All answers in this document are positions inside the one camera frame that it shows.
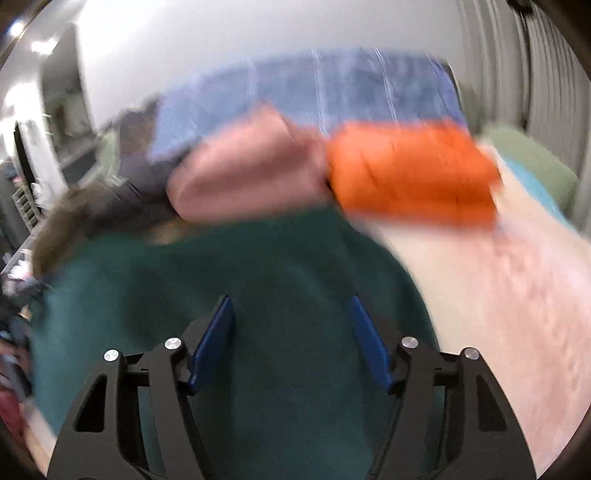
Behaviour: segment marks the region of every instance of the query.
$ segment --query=blue gripper pad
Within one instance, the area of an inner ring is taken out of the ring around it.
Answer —
[[[349,302],[348,311],[349,317],[353,319],[355,336],[365,355],[372,377],[385,388],[386,392],[391,391],[395,380],[390,372],[390,355],[357,295]]]
[[[236,319],[230,297],[225,297],[215,311],[203,339],[191,359],[188,385],[197,394],[211,378],[213,370],[226,350],[228,337],[234,330]]]

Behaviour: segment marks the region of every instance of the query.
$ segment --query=folded towel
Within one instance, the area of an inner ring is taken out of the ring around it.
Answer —
[[[168,198],[186,221],[223,223],[323,203],[324,140],[270,107],[222,129],[173,171]]]
[[[330,185],[350,213],[492,226],[496,165],[465,129],[425,123],[345,125],[329,142]]]

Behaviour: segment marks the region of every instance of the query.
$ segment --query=pink towel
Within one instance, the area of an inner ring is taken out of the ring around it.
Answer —
[[[326,171],[320,133],[263,107],[195,148],[167,193],[184,220],[223,223],[326,202]]]

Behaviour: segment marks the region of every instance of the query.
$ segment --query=orange towel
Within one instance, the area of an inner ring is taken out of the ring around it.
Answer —
[[[451,122],[351,123],[329,142],[330,185],[346,212],[493,226],[496,165]]]

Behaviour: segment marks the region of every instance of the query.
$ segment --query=pink bedspread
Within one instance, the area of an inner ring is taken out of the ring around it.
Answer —
[[[591,247],[499,162],[494,232],[355,223],[405,264],[440,347],[477,347],[524,430],[538,476],[591,403]]]

